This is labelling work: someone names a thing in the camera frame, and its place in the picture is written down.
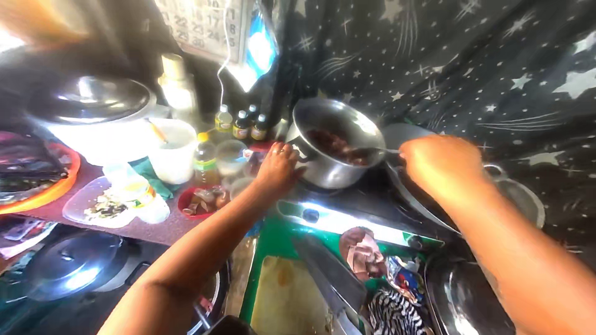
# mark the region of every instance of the white bucket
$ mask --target white bucket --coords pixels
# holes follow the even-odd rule
[[[168,143],[149,153],[149,161],[159,179],[168,184],[183,184],[193,177],[193,157],[197,133],[180,120],[150,119],[165,135]]]

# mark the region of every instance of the calendar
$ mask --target calendar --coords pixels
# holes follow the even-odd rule
[[[170,34],[184,52],[223,62],[228,55],[224,31],[225,0],[155,0]],[[245,57],[254,0],[229,0],[226,27],[230,62]]]

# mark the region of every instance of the plastic bottle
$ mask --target plastic bottle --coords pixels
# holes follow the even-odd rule
[[[237,139],[245,139],[249,136],[250,120],[246,115],[246,111],[238,112],[238,118],[232,127],[232,135]]]
[[[265,114],[259,115],[257,122],[250,132],[250,136],[257,141],[263,141],[267,137],[267,117]]]
[[[215,145],[209,142],[206,132],[197,135],[198,146],[194,152],[194,183],[196,186],[218,185],[219,174],[215,165]]]
[[[215,129],[221,133],[230,133],[232,131],[232,122],[234,118],[228,112],[228,105],[219,106],[219,112],[215,115]]]
[[[128,163],[104,166],[103,171],[120,201],[134,210],[141,220],[158,224],[170,215],[170,207],[163,198]]]
[[[184,70],[184,59],[176,54],[163,54],[163,75],[157,82],[172,110],[172,118],[182,120],[197,130],[198,101],[193,76]]]

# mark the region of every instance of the gas stove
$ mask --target gas stove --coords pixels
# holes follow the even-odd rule
[[[326,190],[300,181],[277,208],[286,219],[312,228],[341,234],[363,226],[371,228],[378,240],[417,249],[441,246],[457,238],[399,198],[380,167],[342,190]]]

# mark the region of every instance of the bottle cap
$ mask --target bottle cap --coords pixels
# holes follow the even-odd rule
[[[206,132],[200,132],[197,135],[197,140],[199,142],[207,142],[209,140],[209,134],[207,134]]]
[[[176,54],[162,55],[163,74],[174,80],[183,80],[186,78],[184,71],[184,59]]]

